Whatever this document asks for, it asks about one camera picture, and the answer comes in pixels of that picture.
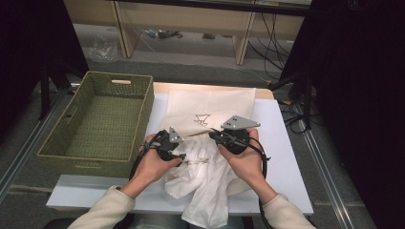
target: wicker basket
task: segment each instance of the wicker basket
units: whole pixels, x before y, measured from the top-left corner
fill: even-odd
[[[152,76],[87,72],[37,157],[61,174],[128,177],[153,102]]]

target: beige sleeve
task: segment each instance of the beige sleeve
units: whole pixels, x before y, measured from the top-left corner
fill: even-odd
[[[278,194],[267,204],[263,205],[268,223],[277,229],[294,228],[307,229],[315,228],[304,217],[301,210],[283,194]]]
[[[113,186],[96,204],[74,223],[69,229],[77,228],[113,228],[125,215],[135,207],[135,201]]]

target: basket handle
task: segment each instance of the basket handle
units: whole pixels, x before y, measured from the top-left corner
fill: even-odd
[[[123,79],[112,79],[112,83],[114,84],[131,84],[131,80],[123,80]]]
[[[99,162],[75,162],[75,168],[77,169],[101,169]]]
[[[73,104],[69,110],[66,111],[65,113],[65,119],[68,120],[68,123],[72,120],[72,118],[75,116],[77,113],[78,106]]]

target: finger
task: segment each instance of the finger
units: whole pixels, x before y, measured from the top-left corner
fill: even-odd
[[[149,142],[150,140],[152,140],[152,138],[153,138],[155,135],[156,135],[156,134],[148,135],[148,136],[145,138],[145,140]]]
[[[169,165],[170,168],[175,167],[180,163],[182,163],[181,158],[174,158],[174,159],[167,161],[167,164]]]
[[[257,131],[257,129],[247,129],[247,132],[249,133],[249,137],[252,138],[249,140],[249,144],[260,150],[263,150],[258,142],[259,141],[259,132]]]
[[[234,155],[232,153],[230,153],[225,146],[223,145],[218,145],[218,149],[220,150],[221,155],[223,155],[223,157],[226,160],[230,160],[231,157],[233,157]]]

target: white cloth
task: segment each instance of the white cloth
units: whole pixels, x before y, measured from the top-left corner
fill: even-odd
[[[182,219],[204,228],[227,224],[227,195],[249,189],[221,156],[215,141],[206,134],[233,115],[250,118],[256,90],[172,91],[169,93],[162,129],[173,127],[185,141],[174,154],[186,154],[184,163],[165,176],[165,191],[174,198],[192,192]]]

